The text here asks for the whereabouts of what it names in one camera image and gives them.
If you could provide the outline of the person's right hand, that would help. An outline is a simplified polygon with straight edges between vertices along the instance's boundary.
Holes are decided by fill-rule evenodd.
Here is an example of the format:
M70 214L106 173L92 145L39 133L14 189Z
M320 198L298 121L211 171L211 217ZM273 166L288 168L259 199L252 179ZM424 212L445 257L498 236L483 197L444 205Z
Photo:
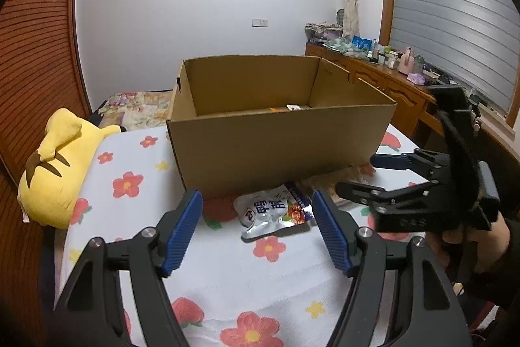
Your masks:
M467 242L477 244L477 262L473 267L476 272L488 270L508 250L510 230L500 213L498 213L490 231L469 227L465 234ZM464 239L463 235L463 229L446 231L442 235L426 233L426 241L442 267L447 268L451 261L451 254L447 250L448 245L461 244Z

